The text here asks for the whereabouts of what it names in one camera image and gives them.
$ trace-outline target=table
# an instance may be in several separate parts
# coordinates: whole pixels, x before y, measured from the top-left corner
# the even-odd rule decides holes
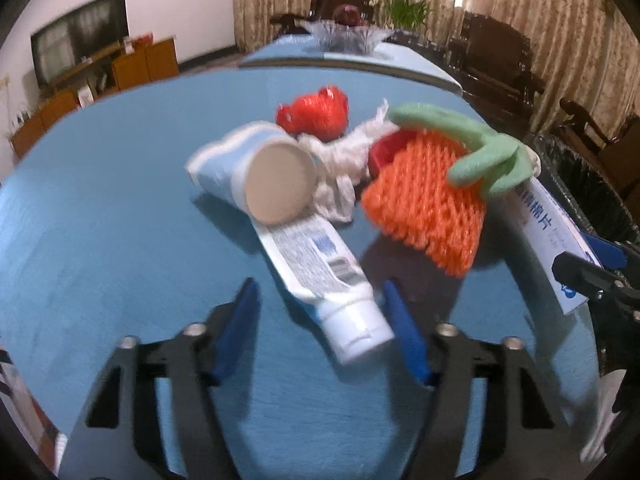
[[[258,327],[239,369],[213,395],[244,480],[399,477],[429,393],[396,346],[341,368],[280,286],[246,216],[193,187],[184,163],[201,145],[328,83],[350,98],[356,125],[388,99],[431,102],[477,118],[452,92],[353,70],[279,68],[185,76],[118,94],[57,123],[0,190],[0,330],[45,412],[69,433],[95,375],[123,335],[174,336],[233,298],[245,276],[261,287]],[[524,339],[562,396],[583,442],[598,372],[588,311],[562,316],[542,270],[489,218],[476,264],[445,277],[423,254],[381,237],[360,209],[340,230],[379,286],[400,275],[433,319],[470,336]],[[474,464],[482,381],[474,388],[460,472]],[[162,430],[181,471],[161,381]]]
[[[380,43],[370,56],[324,52],[311,35],[283,36],[249,54],[240,68],[322,66],[375,72],[427,83],[462,95],[460,84],[443,69],[407,46]]]
[[[392,35],[388,40],[385,40],[387,43],[393,43],[396,45],[402,45],[410,48],[414,52],[417,52],[422,57],[425,57],[429,61],[431,61],[435,66],[444,69],[444,61],[445,56],[447,54],[447,49],[437,43],[433,43],[430,40],[422,40],[418,36],[413,36],[411,34],[402,33],[400,31],[396,31],[394,35]]]

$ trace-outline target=white wall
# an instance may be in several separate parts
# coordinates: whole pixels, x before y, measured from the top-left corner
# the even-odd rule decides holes
[[[43,25],[91,0],[31,0],[0,48],[0,79],[9,83],[9,116],[22,107],[37,104],[38,88],[33,73],[30,37]],[[153,32],[156,38],[175,36],[178,62],[210,50],[235,44],[233,0],[126,0],[132,36]],[[0,89],[0,139],[10,134],[6,95]],[[0,178],[4,160],[0,142]]]

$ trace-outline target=trash bin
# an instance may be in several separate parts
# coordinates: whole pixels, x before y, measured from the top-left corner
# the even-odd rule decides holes
[[[555,136],[534,136],[529,144],[540,156],[540,182],[580,229],[610,242],[640,242],[622,199],[585,158]]]

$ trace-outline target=dark wooden chair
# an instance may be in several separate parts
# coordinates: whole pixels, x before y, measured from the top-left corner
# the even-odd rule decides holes
[[[533,98],[545,82],[531,72],[529,38],[506,23],[465,12],[462,33],[449,40],[447,71],[466,101],[492,127],[521,137],[529,130]]]
[[[373,22],[374,7],[370,4],[372,0],[311,0],[309,12],[306,16],[300,14],[274,14],[269,22],[271,25],[279,25],[280,29],[276,33],[275,39],[286,34],[307,34],[306,29],[298,27],[296,20],[307,20],[316,22],[317,20],[330,20],[334,15],[335,7],[343,4],[353,5],[360,9],[362,18],[369,23]]]
[[[560,107],[570,117],[555,124],[551,133],[596,166],[625,199],[640,182],[640,117],[629,115],[609,139],[583,106],[562,98]]]

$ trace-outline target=apple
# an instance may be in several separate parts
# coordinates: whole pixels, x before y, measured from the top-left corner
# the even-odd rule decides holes
[[[339,5],[334,9],[334,22],[347,27],[359,26],[362,24],[360,9],[354,5]]]

